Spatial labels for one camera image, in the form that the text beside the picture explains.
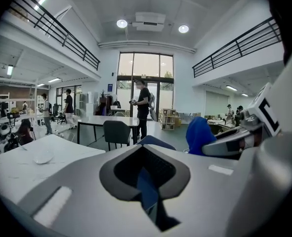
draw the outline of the glass door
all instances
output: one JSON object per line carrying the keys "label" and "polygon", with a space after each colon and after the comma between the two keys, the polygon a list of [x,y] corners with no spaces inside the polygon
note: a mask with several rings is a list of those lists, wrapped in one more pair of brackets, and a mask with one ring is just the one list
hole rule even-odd
{"label": "glass door", "polygon": [[[154,96],[155,96],[155,102],[154,102],[154,110],[156,112],[156,115],[158,116],[158,110],[157,110],[157,92],[158,92],[158,82],[155,82],[155,81],[145,81],[145,87],[148,88],[149,92],[152,93]],[[138,98],[139,98],[139,94],[140,94],[140,89],[137,89],[136,87],[136,84],[134,83],[134,88],[133,88],[133,99],[138,101]],[[138,109],[137,109],[137,106],[133,106],[132,108],[132,116],[133,117],[137,117],[137,112],[138,112]],[[151,116],[150,116],[150,113],[147,117],[148,120],[152,120]]]}
{"label": "glass door", "polygon": [[117,100],[121,104],[121,108],[125,109],[125,115],[130,116],[130,100],[131,100],[131,81],[117,81]]}

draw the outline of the man in black shirt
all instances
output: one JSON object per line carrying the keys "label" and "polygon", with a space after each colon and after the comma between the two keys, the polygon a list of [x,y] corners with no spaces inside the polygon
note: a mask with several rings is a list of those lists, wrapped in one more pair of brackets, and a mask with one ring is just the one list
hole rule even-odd
{"label": "man in black shirt", "polygon": [[66,98],[66,106],[65,106],[65,115],[66,115],[66,120],[70,124],[69,129],[74,129],[76,128],[76,124],[74,123],[73,120],[73,99],[72,96],[70,96],[71,89],[66,90],[67,98]]}
{"label": "man in black shirt", "polygon": [[138,102],[135,102],[134,105],[137,105],[138,113],[137,117],[139,118],[139,126],[137,127],[137,136],[140,134],[141,130],[141,139],[147,136],[147,116],[149,114],[149,101],[150,101],[150,92],[145,87],[144,80],[136,80],[136,87],[140,89],[140,94]]}

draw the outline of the person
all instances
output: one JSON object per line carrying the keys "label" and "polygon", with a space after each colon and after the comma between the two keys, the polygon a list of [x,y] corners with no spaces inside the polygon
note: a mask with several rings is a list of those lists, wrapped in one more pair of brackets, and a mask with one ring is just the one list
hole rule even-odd
{"label": "person", "polygon": [[243,107],[240,105],[238,108],[237,108],[237,112],[236,112],[236,115],[235,115],[235,121],[236,121],[236,127],[240,125],[240,120],[243,119]]}
{"label": "person", "polygon": [[202,146],[216,140],[210,130],[207,119],[203,117],[194,118],[186,131],[186,141],[189,144],[189,154],[204,156]]}
{"label": "person", "polygon": [[31,135],[31,122],[28,119],[22,120],[21,126],[19,127],[17,133],[19,135],[19,144],[25,145],[33,141]]}
{"label": "person", "polygon": [[22,110],[25,111],[25,110],[27,110],[27,108],[28,108],[28,105],[27,105],[26,101],[24,101]]}
{"label": "person", "polygon": [[227,116],[227,120],[231,120],[234,117],[235,112],[231,110],[231,104],[227,105],[228,111],[225,114]]}
{"label": "person", "polygon": [[44,99],[45,103],[44,103],[44,108],[40,109],[40,112],[43,115],[43,121],[45,122],[45,126],[47,128],[46,135],[48,135],[48,134],[52,134],[52,129],[50,125],[49,102],[47,100],[47,94],[44,93],[42,95],[42,98]]}
{"label": "person", "polygon": [[1,118],[7,117],[7,108],[8,108],[7,102],[0,102]]}
{"label": "person", "polygon": [[74,129],[76,128],[76,124],[73,120],[73,99],[71,94],[71,89],[67,89],[66,90],[66,94],[67,94],[67,98],[66,98],[66,106],[64,109],[65,115],[66,115],[66,120],[67,122],[70,124],[70,128],[69,129]]}
{"label": "person", "polygon": [[149,101],[150,101],[150,92],[145,87],[145,81],[142,79],[136,80],[136,87],[140,89],[140,94],[138,98],[138,102],[132,102],[133,105],[137,106],[138,113],[137,118],[139,118],[139,125],[137,127],[137,136],[140,136],[141,131],[141,139],[147,136],[147,116],[149,114]]}

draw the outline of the balcony railing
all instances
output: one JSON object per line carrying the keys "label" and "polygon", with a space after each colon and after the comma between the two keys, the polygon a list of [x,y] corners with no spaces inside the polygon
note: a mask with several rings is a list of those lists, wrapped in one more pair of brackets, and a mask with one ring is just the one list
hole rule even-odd
{"label": "balcony railing", "polygon": [[9,11],[98,69],[100,61],[36,0],[14,0]]}
{"label": "balcony railing", "polygon": [[195,64],[192,67],[194,77],[281,42],[280,35],[280,30],[273,17],[268,18]]}

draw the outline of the ceiling light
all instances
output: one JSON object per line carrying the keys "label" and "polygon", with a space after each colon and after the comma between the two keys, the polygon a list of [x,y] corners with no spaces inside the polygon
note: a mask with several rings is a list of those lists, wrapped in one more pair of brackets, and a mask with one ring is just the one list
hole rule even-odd
{"label": "ceiling light", "polygon": [[187,33],[189,31],[189,27],[186,26],[186,25],[183,25],[183,26],[180,26],[179,27],[179,32],[184,34],[184,33]]}
{"label": "ceiling light", "polygon": [[117,21],[116,24],[119,28],[125,28],[127,26],[127,21],[124,19],[120,19],[119,21]]}
{"label": "ceiling light", "polygon": [[[38,3],[39,3],[40,5],[42,5],[43,2],[45,2],[45,1],[46,1],[46,0],[40,0]],[[35,10],[38,10],[38,9],[39,9],[38,5],[36,5],[36,6],[34,7],[34,9],[35,9]]]}
{"label": "ceiling light", "polygon": [[50,80],[48,82],[53,82],[53,81],[58,81],[58,80],[60,80],[60,78],[55,78],[55,79],[52,79],[52,80]]}
{"label": "ceiling light", "polygon": [[9,65],[9,66],[7,67],[7,75],[8,75],[8,76],[12,75],[12,72],[13,72],[13,65]]}
{"label": "ceiling light", "polygon": [[226,88],[232,89],[234,91],[237,91],[235,88],[233,88],[232,86],[227,85]]}

